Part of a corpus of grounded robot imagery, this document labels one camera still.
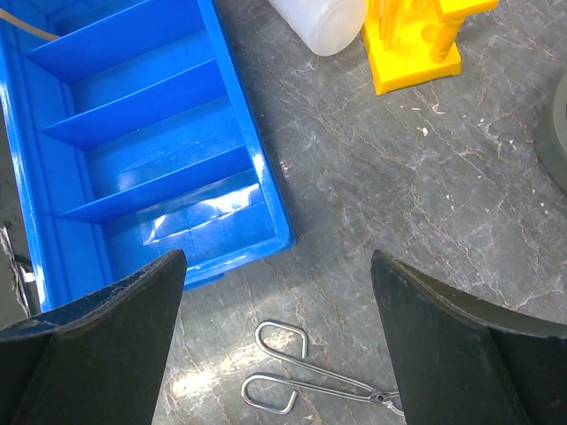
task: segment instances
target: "white cylinder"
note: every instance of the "white cylinder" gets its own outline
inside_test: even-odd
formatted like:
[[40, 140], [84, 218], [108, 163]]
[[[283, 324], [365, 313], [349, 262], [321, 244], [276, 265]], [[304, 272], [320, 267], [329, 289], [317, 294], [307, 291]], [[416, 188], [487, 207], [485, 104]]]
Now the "white cylinder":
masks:
[[361, 31], [365, 0], [269, 0], [311, 51], [339, 53]]

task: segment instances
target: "yellow plastic stand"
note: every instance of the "yellow plastic stand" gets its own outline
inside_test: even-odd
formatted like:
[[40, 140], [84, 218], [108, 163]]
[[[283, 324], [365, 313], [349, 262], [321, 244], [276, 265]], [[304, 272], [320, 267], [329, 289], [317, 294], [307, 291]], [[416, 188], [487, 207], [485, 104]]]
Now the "yellow plastic stand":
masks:
[[367, 0], [362, 38], [376, 93], [461, 73], [454, 42], [467, 16], [499, 0]]

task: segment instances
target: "metal tongs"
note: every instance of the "metal tongs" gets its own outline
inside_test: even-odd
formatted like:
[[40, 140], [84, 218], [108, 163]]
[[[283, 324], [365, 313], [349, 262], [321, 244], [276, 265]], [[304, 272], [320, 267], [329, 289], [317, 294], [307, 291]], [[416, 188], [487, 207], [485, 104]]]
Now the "metal tongs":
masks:
[[[295, 326], [289, 325], [287, 323], [282, 323], [280, 321], [263, 321], [256, 328], [256, 332], [255, 332], [256, 344], [260, 347], [260, 349], [263, 352], [265, 352], [266, 354], [268, 354], [272, 357], [275, 357], [276, 359], [280, 359], [280, 360], [292, 363], [295, 366], [304, 367], [305, 369], [311, 370], [311, 371], [316, 372], [316, 373], [321, 374], [321, 375], [328, 376], [329, 378], [336, 379], [338, 381], [341, 381], [342, 383], [348, 383], [350, 385], [353, 385], [354, 387], [361, 389], [363, 393], [362, 394], [356, 394], [356, 393], [353, 393], [353, 392], [333, 390], [331, 388], [320, 387], [318, 385], [313, 385], [313, 384], [307, 383], [307, 382], [294, 381], [292, 379], [287, 379], [283, 376], [258, 373], [258, 374], [250, 375], [248, 378], [246, 378], [246, 380], [242, 384], [241, 395], [242, 395], [242, 399], [245, 401], [246, 404], [253, 406], [253, 407], [257, 407], [259, 409], [262, 409], [262, 410], [265, 410], [265, 411], [268, 411], [268, 412], [271, 412], [271, 413], [286, 414], [286, 413], [289, 413], [293, 408], [293, 404], [295, 403], [295, 400], [298, 396], [297, 389], [302, 389], [302, 390], [311, 390], [311, 391], [321, 392], [322, 394], [328, 394], [330, 396], [347, 398], [349, 400], [361, 401], [361, 402], [364, 402], [364, 403], [373, 403], [373, 404], [384, 405], [386, 408], [392, 410], [397, 415], [402, 416], [402, 417], [404, 416], [403, 411], [400, 410], [398, 407], [396, 407], [393, 403], [393, 400], [395, 398], [400, 397], [399, 392], [397, 392], [397, 391], [385, 392], [385, 391], [378, 390], [378, 389], [376, 389], [376, 388], [374, 388], [374, 387], [372, 387], [372, 386], [370, 386], [370, 385], [368, 385], [364, 382], [356, 381], [355, 379], [336, 374], [334, 372], [331, 372], [330, 370], [326, 370], [326, 369], [323, 369], [323, 368], [318, 367], [318, 366], [310, 365], [310, 364], [306, 363], [305, 361], [302, 361], [302, 360], [299, 360], [299, 359], [294, 359], [293, 357], [288, 356], [287, 354], [284, 354], [282, 352], [278, 352], [278, 351], [268, 347], [266, 345], [266, 343], [264, 342], [264, 340], [262, 339], [262, 336], [261, 336], [262, 330], [265, 327], [268, 327], [268, 326], [287, 330], [289, 332], [292, 332], [294, 334], [301, 336], [301, 339], [302, 339], [301, 358], [305, 359], [307, 357], [307, 347], [309, 345], [309, 340], [308, 340], [307, 333], [305, 332], [305, 330], [303, 330], [301, 328], [296, 328]], [[287, 403], [287, 406], [284, 407], [284, 408], [278, 408], [278, 407], [274, 407], [274, 406], [270, 406], [270, 405], [265, 405], [265, 404], [260, 403], [258, 401], [254, 401], [248, 394], [248, 385], [252, 381], [258, 381], [258, 380], [271, 381], [273, 383], [283, 383], [285, 385], [289, 385], [289, 386], [293, 387], [294, 390], [293, 390], [293, 393], [291, 394], [290, 400]]]

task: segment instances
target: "gray ring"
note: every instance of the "gray ring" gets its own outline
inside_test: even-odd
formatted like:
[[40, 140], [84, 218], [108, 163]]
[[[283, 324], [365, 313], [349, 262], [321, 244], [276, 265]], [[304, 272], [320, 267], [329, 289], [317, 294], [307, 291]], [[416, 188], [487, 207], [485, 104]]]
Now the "gray ring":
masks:
[[567, 192], [567, 74], [559, 81], [551, 105], [541, 117], [534, 145], [541, 164]]

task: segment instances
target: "gray marble countertop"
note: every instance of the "gray marble countertop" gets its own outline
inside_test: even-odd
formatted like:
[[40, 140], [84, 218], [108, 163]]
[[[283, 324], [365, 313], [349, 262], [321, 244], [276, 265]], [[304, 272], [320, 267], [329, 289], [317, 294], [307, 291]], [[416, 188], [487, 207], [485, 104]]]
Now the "gray marble countertop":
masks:
[[[156, 424], [403, 423], [310, 392], [284, 416], [240, 398], [256, 371], [330, 384], [263, 354], [253, 333], [265, 319], [303, 327], [315, 364], [395, 388], [370, 282], [377, 248], [567, 323], [567, 201], [532, 146], [566, 70], [567, 2], [502, 0], [462, 28], [461, 76], [382, 97], [360, 38], [317, 58], [268, 0], [219, 6], [298, 241], [183, 296]], [[269, 341], [298, 352], [287, 334]], [[273, 403], [290, 394], [264, 388]]]

